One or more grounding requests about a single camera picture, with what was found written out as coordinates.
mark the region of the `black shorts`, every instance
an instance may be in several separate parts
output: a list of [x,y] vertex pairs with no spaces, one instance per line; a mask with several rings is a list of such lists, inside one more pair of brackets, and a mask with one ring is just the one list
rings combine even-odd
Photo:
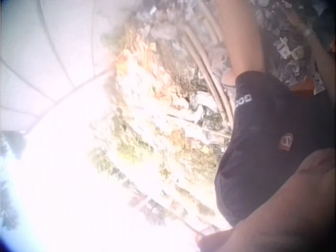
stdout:
[[261,72],[240,75],[236,87],[232,140],[215,179],[218,208],[232,226],[270,199],[308,155],[335,148],[327,92],[305,100]]

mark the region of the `sky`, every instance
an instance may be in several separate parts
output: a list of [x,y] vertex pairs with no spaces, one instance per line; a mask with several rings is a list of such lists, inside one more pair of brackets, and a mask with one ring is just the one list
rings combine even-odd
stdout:
[[13,251],[195,251],[183,225],[150,226],[88,161],[89,122],[106,102],[97,84],[80,91],[27,135],[22,159],[2,172],[19,211],[18,229],[1,230]]

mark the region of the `person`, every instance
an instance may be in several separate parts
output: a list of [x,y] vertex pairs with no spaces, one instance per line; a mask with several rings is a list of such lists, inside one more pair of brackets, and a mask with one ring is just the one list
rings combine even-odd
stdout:
[[306,36],[326,87],[311,99],[296,96],[266,73],[249,2],[216,3],[236,76],[236,111],[215,189],[233,229],[198,243],[205,251],[259,252],[296,251],[302,243],[307,251],[304,242],[317,244],[334,223],[335,62],[314,32],[286,11]]

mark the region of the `dark fabric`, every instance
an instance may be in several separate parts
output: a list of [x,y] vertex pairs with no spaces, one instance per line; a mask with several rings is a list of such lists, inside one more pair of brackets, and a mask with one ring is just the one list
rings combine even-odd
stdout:
[[[232,140],[215,179],[218,208],[232,226],[270,199],[308,155],[335,147],[335,110],[325,92],[305,100],[261,72],[240,75],[236,87]],[[290,151],[279,148],[286,133],[293,134]]]

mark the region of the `shorts logo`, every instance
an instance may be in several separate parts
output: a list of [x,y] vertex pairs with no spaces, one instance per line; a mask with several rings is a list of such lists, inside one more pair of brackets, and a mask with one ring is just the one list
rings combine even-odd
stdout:
[[241,97],[239,100],[236,100],[236,108],[250,101],[252,101],[252,96],[250,94],[245,95],[244,97]]
[[280,140],[279,149],[289,151],[292,147],[294,136],[292,133],[286,133]]

